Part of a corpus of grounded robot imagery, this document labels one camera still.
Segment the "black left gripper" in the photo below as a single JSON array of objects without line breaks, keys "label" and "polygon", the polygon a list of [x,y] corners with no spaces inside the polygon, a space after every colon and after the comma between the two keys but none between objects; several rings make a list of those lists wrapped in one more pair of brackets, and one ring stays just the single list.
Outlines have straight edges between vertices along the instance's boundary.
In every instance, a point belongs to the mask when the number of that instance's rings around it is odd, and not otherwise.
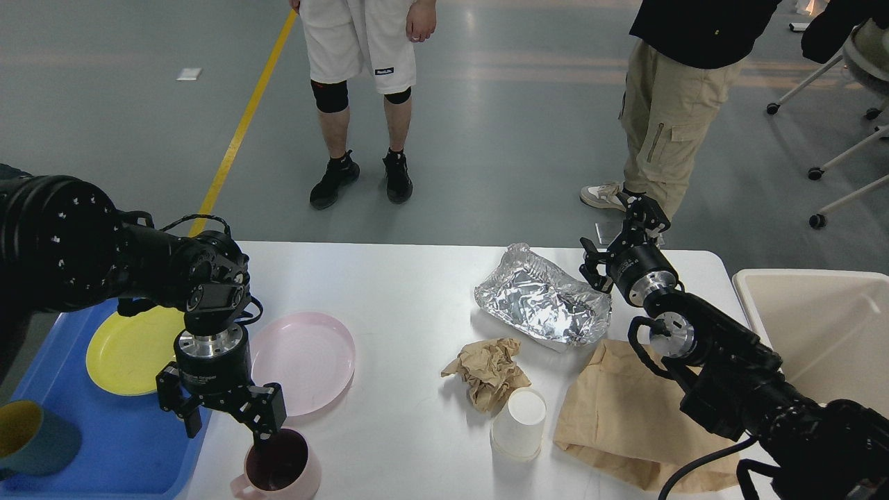
[{"label": "black left gripper", "polygon": [[[210,394],[226,392],[226,413],[244,424],[262,447],[281,430],[287,417],[280,383],[254,386],[251,379],[249,334],[233,324],[215,335],[200,336],[182,331],[174,341],[175,362],[156,376],[158,404],[182,421],[188,439],[203,428],[198,410]],[[183,395],[183,389],[190,396]]]}]

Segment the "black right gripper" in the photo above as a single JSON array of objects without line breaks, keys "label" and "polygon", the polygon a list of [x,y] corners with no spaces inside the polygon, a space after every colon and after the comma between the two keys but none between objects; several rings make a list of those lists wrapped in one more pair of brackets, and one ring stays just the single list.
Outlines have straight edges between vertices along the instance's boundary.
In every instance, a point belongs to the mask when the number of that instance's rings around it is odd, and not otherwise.
[{"label": "black right gripper", "polygon": [[601,250],[590,238],[581,237],[580,273],[594,290],[610,294],[616,285],[627,303],[642,308],[648,298],[679,287],[679,273],[658,248],[663,247],[663,233],[670,230],[671,221],[657,200],[647,195],[619,191],[618,199],[626,216],[615,237],[616,247]]}]

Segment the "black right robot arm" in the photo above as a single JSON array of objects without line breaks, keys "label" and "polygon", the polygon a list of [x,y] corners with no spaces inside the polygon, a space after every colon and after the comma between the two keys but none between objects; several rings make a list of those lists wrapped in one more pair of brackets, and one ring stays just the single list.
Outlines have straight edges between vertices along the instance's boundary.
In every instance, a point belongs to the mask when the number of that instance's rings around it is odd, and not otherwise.
[{"label": "black right robot arm", "polygon": [[581,238],[580,273],[593,289],[618,288],[634,317],[628,340],[655,376],[679,384],[680,409],[733,446],[689,462],[671,475],[665,499],[693,469],[758,443],[774,465],[738,462],[746,499],[758,498],[751,474],[767,476],[781,499],[886,499],[888,424],[883,415],[847,399],[820,405],[781,373],[781,356],[746,326],[685,291],[679,273],[657,246],[670,227],[651,197],[618,199],[626,209],[622,231],[606,250]]}]

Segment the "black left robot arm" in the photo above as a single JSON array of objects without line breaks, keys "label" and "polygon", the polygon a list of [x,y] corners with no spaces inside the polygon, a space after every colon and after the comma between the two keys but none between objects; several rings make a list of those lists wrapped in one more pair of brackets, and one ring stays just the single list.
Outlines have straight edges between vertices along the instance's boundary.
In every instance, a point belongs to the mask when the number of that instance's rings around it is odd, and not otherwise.
[{"label": "black left robot arm", "polygon": [[200,406],[232,415],[254,444],[279,433],[279,383],[251,377],[249,257],[231,228],[194,237],[158,230],[144,211],[121,211],[95,185],[69,175],[2,167],[2,304],[24,315],[66,313],[117,299],[119,314],[155,306],[181,311],[174,359],[156,374],[158,402],[202,428]]}]

